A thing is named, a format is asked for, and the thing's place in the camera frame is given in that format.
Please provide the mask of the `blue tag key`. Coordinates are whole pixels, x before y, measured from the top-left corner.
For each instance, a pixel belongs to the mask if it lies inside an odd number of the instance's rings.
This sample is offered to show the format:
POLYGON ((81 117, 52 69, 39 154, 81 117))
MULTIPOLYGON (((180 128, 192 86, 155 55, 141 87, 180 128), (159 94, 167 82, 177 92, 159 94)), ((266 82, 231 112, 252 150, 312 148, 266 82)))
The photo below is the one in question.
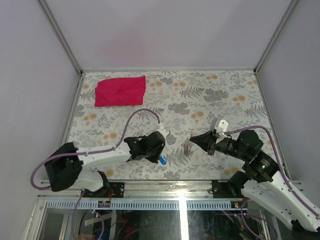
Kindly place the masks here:
POLYGON ((162 167, 162 166, 165 166, 166 164, 167 164, 167 161, 162 156, 160 156, 158 158, 157 163, 155 164, 155 169, 162 167))

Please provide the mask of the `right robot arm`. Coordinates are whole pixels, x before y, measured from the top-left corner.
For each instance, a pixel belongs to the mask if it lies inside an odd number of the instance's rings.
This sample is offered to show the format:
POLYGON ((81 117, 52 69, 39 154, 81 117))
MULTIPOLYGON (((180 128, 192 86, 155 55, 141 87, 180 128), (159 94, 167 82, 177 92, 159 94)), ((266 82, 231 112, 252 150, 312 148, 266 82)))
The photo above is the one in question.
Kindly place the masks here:
POLYGON ((225 135, 219 139, 216 131, 208 131, 190 141, 209 155, 219 152, 244 161, 242 170, 228 180, 229 194, 253 200, 290 230, 319 234, 320 209, 290 182, 279 163, 262 151, 258 134, 243 128, 237 139, 232 139, 230 132, 225 135))

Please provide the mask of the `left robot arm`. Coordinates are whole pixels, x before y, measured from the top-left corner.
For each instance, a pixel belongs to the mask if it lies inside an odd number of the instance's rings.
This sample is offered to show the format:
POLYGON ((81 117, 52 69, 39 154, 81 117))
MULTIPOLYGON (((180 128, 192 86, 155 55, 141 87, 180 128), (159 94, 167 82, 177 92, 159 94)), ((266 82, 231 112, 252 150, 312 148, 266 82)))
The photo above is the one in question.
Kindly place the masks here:
POLYGON ((126 137, 115 149, 106 146, 77 148, 67 142, 44 164, 50 188, 53 192, 61 192, 77 187, 105 197, 110 186, 102 167, 143 159, 158 163, 169 133, 159 128, 148 136, 126 137))

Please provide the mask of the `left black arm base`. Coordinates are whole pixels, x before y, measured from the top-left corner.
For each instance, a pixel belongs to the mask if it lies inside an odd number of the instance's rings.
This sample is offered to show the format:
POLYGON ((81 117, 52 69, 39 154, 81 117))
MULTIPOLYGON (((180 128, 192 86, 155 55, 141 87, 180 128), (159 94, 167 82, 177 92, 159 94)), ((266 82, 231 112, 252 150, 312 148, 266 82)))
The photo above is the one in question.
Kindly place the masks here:
POLYGON ((107 189, 107 197, 110 199, 121 199, 124 197, 125 193, 125 183, 124 182, 111 182, 110 187, 107 189))

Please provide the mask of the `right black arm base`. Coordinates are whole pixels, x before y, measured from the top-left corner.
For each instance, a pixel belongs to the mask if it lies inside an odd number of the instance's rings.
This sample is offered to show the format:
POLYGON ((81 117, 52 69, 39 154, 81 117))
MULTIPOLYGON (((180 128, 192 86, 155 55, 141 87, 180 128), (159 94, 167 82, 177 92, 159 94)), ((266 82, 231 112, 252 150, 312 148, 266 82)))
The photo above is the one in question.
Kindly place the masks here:
POLYGON ((211 187, 207 192, 215 199, 229 199, 237 196, 237 194, 231 190, 227 180, 211 180, 211 187))

